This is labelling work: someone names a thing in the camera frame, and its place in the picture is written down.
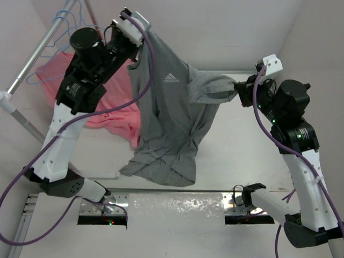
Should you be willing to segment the grey t shirt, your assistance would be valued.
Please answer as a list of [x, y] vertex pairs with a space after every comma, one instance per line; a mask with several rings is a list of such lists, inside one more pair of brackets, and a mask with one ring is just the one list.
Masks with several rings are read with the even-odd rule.
[[139, 143], [121, 168], [159, 185], [187, 187], [196, 181], [196, 155], [219, 105], [236, 95], [235, 80], [185, 63], [154, 32], [136, 63], [127, 67], [133, 96], [139, 93]]

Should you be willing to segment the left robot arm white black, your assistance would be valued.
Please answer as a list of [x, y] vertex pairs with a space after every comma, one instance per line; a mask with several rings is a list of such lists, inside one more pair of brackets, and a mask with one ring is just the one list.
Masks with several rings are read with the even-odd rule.
[[113, 28], [111, 40], [103, 43], [93, 28], [81, 28], [70, 37], [75, 54], [55, 97], [54, 113], [37, 158], [25, 176], [40, 184], [50, 196], [79, 196], [100, 202], [108, 190], [69, 167], [88, 114], [96, 111], [105, 95], [104, 84], [137, 53], [142, 34], [136, 28]]

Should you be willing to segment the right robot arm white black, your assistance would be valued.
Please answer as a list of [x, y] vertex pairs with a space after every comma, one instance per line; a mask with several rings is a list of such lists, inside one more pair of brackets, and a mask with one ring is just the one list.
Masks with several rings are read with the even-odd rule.
[[296, 248], [314, 247], [343, 237], [343, 221], [335, 216], [333, 203], [327, 199], [316, 132], [303, 118], [311, 86], [285, 80], [272, 91], [274, 80], [256, 84], [256, 78], [252, 75], [234, 88], [242, 106], [253, 106], [256, 117], [262, 113], [271, 122], [267, 136], [289, 168], [300, 208], [274, 197], [262, 183], [243, 188], [241, 205], [266, 211], [284, 228], [287, 239]]

